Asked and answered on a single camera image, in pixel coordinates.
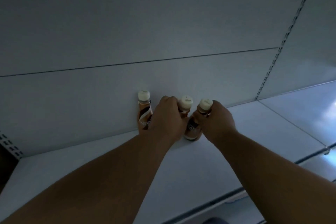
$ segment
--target bottle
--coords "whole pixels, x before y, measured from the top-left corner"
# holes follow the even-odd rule
[[[138,92],[138,129],[139,133],[142,133],[144,130],[148,130],[148,125],[151,122],[152,118],[152,108],[149,91],[141,90]]]
[[[203,116],[208,116],[211,112],[212,100],[202,99],[199,105],[196,108],[195,112],[199,112]],[[184,137],[190,141],[197,141],[201,135],[202,130],[199,126],[198,120],[196,119],[194,113],[190,116],[190,119],[187,124],[187,129],[185,130]]]
[[[188,117],[190,108],[193,105],[193,98],[187,95],[184,95],[180,98],[177,103],[178,111],[180,112],[181,118]]]

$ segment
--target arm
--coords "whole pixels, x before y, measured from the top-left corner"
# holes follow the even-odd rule
[[[148,131],[66,175],[3,224],[131,224],[166,152],[186,124],[176,98],[163,97]]]
[[[333,183],[239,134],[217,101],[208,118],[197,118],[268,223],[336,223]]]

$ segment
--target forearm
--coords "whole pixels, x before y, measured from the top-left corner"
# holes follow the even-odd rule
[[[85,164],[3,223],[132,223],[171,146],[158,137],[146,131]]]
[[[251,139],[216,140],[243,187],[270,223],[336,223],[336,187]]]

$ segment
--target hand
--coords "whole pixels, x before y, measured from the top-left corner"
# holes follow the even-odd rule
[[[197,112],[195,116],[205,137],[213,144],[223,140],[225,136],[238,133],[232,114],[218,101],[213,101],[211,113],[208,117],[204,117]]]
[[[182,119],[177,108],[175,97],[164,96],[155,108],[150,120],[149,131],[155,131],[160,137],[178,141],[187,127],[188,118]]]

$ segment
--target left hand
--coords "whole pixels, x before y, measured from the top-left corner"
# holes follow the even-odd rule
[[[181,118],[177,108],[177,98],[163,96],[155,108],[150,120],[149,131],[155,131],[160,137],[178,141],[187,127],[188,118]]]

